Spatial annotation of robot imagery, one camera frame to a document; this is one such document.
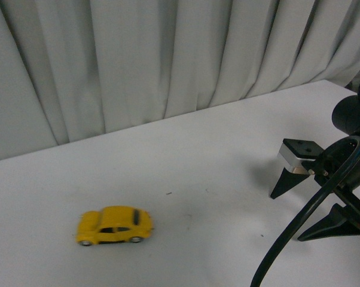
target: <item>table surface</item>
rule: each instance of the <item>table surface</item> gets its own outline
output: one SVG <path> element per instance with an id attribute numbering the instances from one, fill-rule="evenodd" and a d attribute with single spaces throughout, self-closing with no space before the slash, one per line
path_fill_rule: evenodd
<path id="1" fill-rule="evenodd" d="M 269 197 L 282 139 L 326 148 L 345 137 L 331 113 L 351 94 L 320 81 L 0 161 L 0 287 L 249 286 L 319 188 L 309 178 Z M 263 287 L 360 286 L 360 236 L 295 239 L 335 202 L 309 218 Z M 152 237 L 76 244 L 80 215 L 112 205 L 149 211 Z"/>

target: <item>curtain fold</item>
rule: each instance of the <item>curtain fold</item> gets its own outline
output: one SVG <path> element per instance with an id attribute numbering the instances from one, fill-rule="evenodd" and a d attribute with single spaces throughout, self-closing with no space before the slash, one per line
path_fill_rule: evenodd
<path id="1" fill-rule="evenodd" d="M 0 158 L 359 71 L 360 0 L 0 0 Z"/>

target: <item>black cable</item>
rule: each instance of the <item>black cable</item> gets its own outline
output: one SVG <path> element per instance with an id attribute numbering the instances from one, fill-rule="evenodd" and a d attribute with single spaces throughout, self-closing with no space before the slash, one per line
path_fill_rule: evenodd
<path id="1" fill-rule="evenodd" d="M 257 268 L 252 279 L 251 287 L 259 287 L 263 281 L 270 266 L 280 254 L 285 245 L 291 240 L 293 235 L 300 229 L 309 216 L 316 208 L 327 198 L 327 196 L 336 188 L 338 184 L 346 177 L 346 175 L 354 168 L 360 160 L 360 136 L 348 136 L 331 145 L 327 150 L 336 149 L 335 145 L 341 145 L 343 142 L 356 141 L 356 147 L 347 160 L 333 174 L 333 176 L 321 187 L 321 189 L 309 200 L 296 217 L 289 223 L 281 235 L 273 243 L 264 259 Z"/>

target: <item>car window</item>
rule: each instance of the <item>car window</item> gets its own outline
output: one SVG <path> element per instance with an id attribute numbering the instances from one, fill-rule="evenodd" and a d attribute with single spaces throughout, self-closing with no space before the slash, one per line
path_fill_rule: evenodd
<path id="1" fill-rule="evenodd" d="M 130 229 L 128 227 L 118 227 L 118 231 L 129 231 Z"/>
<path id="2" fill-rule="evenodd" d="M 107 228 L 102 228 L 100 230 L 101 233 L 114 233 L 114 231 L 112 230 L 112 227 L 107 227 Z"/>
<path id="3" fill-rule="evenodd" d="M 133 210 L 133 223 L 139 225 L 140 222 L 140 212 L 137 209 Z"/>

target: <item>toy car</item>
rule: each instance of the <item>toy car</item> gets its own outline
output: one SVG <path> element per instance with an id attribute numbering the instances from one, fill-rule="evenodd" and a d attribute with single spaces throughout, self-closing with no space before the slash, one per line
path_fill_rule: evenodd
<path id="1" fill-rule="evenodd" d="M 102 211 L 88 211 L 78 226 L 77 243 L 138 243 L 151 236 L 152 220 L 147 211 L 130 206 L 108 206 Z"/>

